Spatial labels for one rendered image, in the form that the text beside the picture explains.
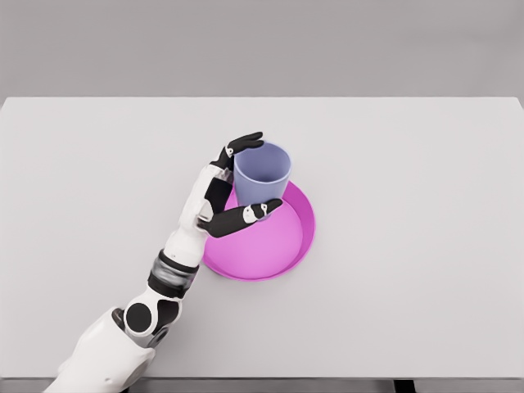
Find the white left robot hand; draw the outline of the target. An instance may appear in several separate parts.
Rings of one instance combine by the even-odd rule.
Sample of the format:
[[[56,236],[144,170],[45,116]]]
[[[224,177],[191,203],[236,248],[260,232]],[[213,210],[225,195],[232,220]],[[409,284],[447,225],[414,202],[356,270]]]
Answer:
[[[235,156],[245,150],[262,147],[262,137],[261,132],[256,132],[233,139],[204,167],[183,207],[180,218],[182,228],[195,229],[214,238],[225,237],[268,218],[283,204],[282,199],[272,198],[229,210],[225,208],[233,191]]]

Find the lavender blue plastic cup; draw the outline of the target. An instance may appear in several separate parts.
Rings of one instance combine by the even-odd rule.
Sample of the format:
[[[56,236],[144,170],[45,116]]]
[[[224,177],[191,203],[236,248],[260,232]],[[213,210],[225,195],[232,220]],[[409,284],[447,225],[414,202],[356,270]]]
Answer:
[[[239,206],[281,198],[291,174],[291,158],[281,147],[264,142],[234,155],[234,190]]]

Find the magenta pink round plate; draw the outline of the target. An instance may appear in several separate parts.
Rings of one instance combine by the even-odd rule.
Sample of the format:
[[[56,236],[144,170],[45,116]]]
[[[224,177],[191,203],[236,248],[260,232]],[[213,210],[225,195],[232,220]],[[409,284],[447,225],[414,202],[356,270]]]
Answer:
[[[266,220],[226,237],[210,237],[203,263],[223,277],[244,282],[273,279],[294,269],[313,244],[316,219],[308,197],[293,182],[282,200]]]

